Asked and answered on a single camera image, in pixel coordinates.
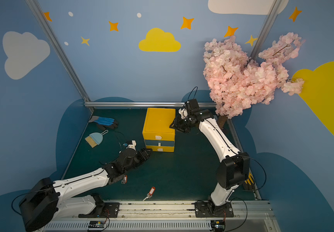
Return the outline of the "yellow drawer cabinet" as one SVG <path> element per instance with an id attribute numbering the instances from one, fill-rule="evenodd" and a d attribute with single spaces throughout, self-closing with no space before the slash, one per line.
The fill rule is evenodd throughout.
<path id="1" fill-rule="evenodd" d="M 155 152 L 174 152 L 175 130 L 170 128 L 176 116 L 175 109 L 148 108 L 142 131 L 146 148 Z"/>

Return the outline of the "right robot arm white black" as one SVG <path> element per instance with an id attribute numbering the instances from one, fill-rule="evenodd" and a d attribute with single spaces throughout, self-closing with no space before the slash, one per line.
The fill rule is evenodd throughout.
<path id="1" fill-rule="evenodd" d="M 224 213 L 229 197 L 248 179 L 250 157 L 230 142 L 211 111 L 201 109 L 196 99 L 186 101 L 170 125 L 183 133 L 189 133 L 193 127 L 206 136 L 220 161 L 216 171 L 217 185 L 208 199 L 208 211 L 216 216 Z"/>

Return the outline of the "key with red tag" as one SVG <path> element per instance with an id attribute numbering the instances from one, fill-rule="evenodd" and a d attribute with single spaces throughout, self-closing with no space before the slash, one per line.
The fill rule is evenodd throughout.
<path id="1" fill-rule="evenodd" d="M 152 198 L 154 192 L 155 192 L 155 187 L 151 187 L 150 191 L 147 193 L 147 196 L 143 199 L 143 201 Z"/>

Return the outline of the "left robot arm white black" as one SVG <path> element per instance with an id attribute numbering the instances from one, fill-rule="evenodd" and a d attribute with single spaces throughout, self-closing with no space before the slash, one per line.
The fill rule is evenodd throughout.
<path id="1" fill-rule="evenodd" d="M 123 180 L 128 171 L 144 164 L 152 152 L 149 148 L 139 151 L 127 148 L 117 159 L 90 173 L 57 181 L 49 177 L 40 180 L 19 203 L 25 230 L 33 232 L 41 229 L 54 218 L 108 215 L 105 203 L 98 194 L 78 195 Z"/>

